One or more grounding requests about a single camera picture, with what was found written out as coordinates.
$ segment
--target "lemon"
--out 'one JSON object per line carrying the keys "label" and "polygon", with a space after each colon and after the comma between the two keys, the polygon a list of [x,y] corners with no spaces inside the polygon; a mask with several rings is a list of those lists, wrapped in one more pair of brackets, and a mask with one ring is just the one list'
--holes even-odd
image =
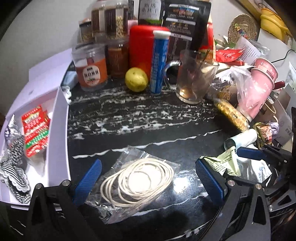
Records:
{"label": "lemon", "polygon": [[141,70],[140,68],[130,68],[126,72],[126,86],[134,91],[134,92],[141,92],[143,91],[148,85],[148,77],[146,73]]}

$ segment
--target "wire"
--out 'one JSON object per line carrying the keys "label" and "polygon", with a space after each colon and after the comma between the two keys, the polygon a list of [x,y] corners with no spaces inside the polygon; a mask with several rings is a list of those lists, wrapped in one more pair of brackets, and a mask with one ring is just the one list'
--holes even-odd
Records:
{"label": "wire", "polygon": [[289,53],[290,51],[293,51],[294,53],[296,53],[293,49],[289,49],[289,50],[287,51],[286,56],[285,56],[284,58],[282,58],[282,59],[278,59],[278,60],[276,60],[276,61],[273,61],[272,63],[275,63],[275,62],[279,62],[279,61],[285,60],[286,57],[288,56],[288,53]]}
{"label": "wire", "polygon": [[[145,166],[151,166],[155,168],[154,172],[147,171]],[[150,185],[147,190],[143,191],[136,191],[132,190],[130,181],[133,179],[135,181],[135,173],[144,173],[147,175],[148,179],[150,180]],[[159,172],[161,174],[160,182],[155,186],[152,187],[152,179],[155,179],[155,173]],[[149,200],[153,199],[158,194],[162,193],[172,182],[174,177],[174,170],[173,168],[165,163],[164,161],[160,161],[154,158],[143,158],[137,159],[128,167],[121,169],[119,172],[111,175],[110,177],[106,178],[100,187],[100,192],[102,197],[109,203],[117,207],[133,207],[139,204],[143,204],[148,202]],[[120,198],[122,201],[115,201],[114,195],[112,196],[112,186],[115,180],[118,179],[118,186],[116,197]]]}

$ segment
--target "glass mug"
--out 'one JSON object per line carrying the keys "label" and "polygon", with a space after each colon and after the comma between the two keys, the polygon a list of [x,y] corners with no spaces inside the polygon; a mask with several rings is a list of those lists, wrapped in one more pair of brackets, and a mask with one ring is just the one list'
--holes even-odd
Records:
{"label": "glass mug", "polygon": [[[163,68],[165,84],[176,90],[177,97],[187,104],[198,104],[207,93],[219,68],[217,62],[209,64],[200,60],[202,54],[192,50],[182,50],[180,59],[169,62]],[[167,70],[172,66],[179,66],[177,84],[168,82]]]}

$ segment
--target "woven basket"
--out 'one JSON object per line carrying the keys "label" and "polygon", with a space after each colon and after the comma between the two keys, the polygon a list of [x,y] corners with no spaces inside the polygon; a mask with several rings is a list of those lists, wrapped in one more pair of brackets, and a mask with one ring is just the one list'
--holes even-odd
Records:
{"label": "woven basket", "polygon": [[236,43],[239,38],[243,35],[237,30],[237,26],[244,32],[246,39],[254,40],[256,32],[256,24],[251,16],[247,14],[238,15],[230,24],[228,30],[228,42]]}

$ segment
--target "metal screw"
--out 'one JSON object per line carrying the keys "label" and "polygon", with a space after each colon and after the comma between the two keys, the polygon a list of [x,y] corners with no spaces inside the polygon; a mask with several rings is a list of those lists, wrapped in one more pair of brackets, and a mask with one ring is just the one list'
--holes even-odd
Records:
{"label": "metal screw", "polygon": [[233,181],[233,180],[229,180],[227,183],[231,187],[233,187],[235,185],[235,181]]}
{"label": "metal screw", "polygon": [[40,188],[42,188],[42,184],[41,184],[41,183],[36,184],[35,188],[36,188],[36,189],[40,189]]}
{"label": "metal screw", "polygon": [[65,187],[69,186],[69,184],[70,184],[69,180],[65,180],[65,181],[62,182],[62,185],[65,186]]}
{"label": "metal screw", "polygon": [[258,190],[260,190],[260,189],[262,188],[262,186],[261,186],[259,183],[256,183],[256,184],[255,184],[255,187],[256,187]]}

